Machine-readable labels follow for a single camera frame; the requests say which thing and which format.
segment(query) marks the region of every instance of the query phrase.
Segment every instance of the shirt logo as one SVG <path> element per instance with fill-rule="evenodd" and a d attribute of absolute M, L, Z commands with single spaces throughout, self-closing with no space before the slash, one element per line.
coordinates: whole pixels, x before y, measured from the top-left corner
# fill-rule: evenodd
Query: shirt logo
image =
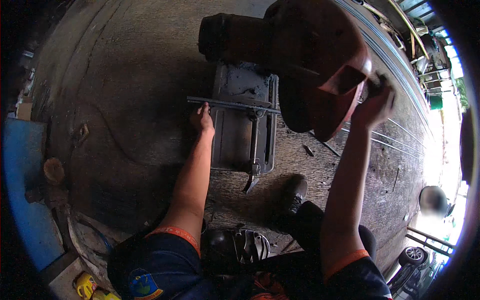
<path fill-rule="evenodd" d="M 152 300 L 163 293 L 156 285 L 150 273 L 144 269 L 135 269 L 129 275 L 130 293 L 135 300 Z"/>

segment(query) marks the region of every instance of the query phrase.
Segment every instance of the rim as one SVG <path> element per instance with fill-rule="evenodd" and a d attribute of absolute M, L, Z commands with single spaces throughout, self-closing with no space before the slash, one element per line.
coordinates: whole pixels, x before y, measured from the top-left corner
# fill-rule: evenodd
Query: rim
<path fill-rule="evenodd" d="M 413 259 L 413 260 L 420 260 L 423 258 L 423 251 L 418 249 L 418 248 L 415 248 L 415 247 L 408 247 L 405 249 L 405 254 Z"/>

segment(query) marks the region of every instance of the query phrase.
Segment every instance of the sneaker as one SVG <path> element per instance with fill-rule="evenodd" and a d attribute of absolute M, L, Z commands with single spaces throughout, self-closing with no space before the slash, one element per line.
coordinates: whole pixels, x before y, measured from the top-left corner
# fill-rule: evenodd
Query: sneaker
<path fill-rule="evenodd" d="M 301 174 L 293 175 L 285 184 L 282 204 L 283 212 L 287 214 L 296 214 L 300 205 L 305 201 L 307 195 L 307 178 Z"/>

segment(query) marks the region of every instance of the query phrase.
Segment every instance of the dirty floor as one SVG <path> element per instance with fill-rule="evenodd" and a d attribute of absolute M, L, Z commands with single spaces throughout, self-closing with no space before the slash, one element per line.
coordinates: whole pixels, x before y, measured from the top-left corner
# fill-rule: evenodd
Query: dirty floor
<path fill-rule="evenodd" d="M 262 17 L 272 2 L 73 3 L 36 56 L 32 113 L 49 123 L 48 156 L 64 164 L 73 210 L 125 237 L 153 222 L 170 199 L 194 138 L 186 96 L 212 93 L 216 66 L 197 49 L 202 18 L 219 12 Z M 373 51 L 372 60 L 374 70 L 393 78 Z M 393 81 L 398 100 L 392 120 L 423 142 L 428 137 L 418 114 Z M 372 143 L 361 223 L 377 238 L 377 264 L 384 272 L 403 248 L 405 227 L 418 210 L 425 149 L 390 121 L 375 131 L 416 151 L 377 134 L 374 139 L 418 157 Z M 347 136 L 340 131 L 329 144 L 341 153 Z M 260 231 L 278 246 L 273 252 L 295 251 L 295 245 L 284 249 L 290 236 L 265 224 L 281 185 L 293 173 L 305 175 L 307 198 L 324 208 L 338 162 L 308 133 L 294 133 L 278 118 L 274 170 L 248 196 L 242 193 L 246 174 L 212 171 L 205 218 L 210 228 Z"/>

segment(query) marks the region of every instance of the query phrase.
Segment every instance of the tire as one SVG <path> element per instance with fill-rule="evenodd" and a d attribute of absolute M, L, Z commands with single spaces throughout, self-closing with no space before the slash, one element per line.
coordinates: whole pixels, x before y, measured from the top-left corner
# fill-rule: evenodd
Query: tire
<path fill-rule="evenodd" d="M 420 265 L 425 261 L 425 252 L 419 247 L 406 247 L 398 257 L 398 263 L 403 267 L 406 264 Z"/>

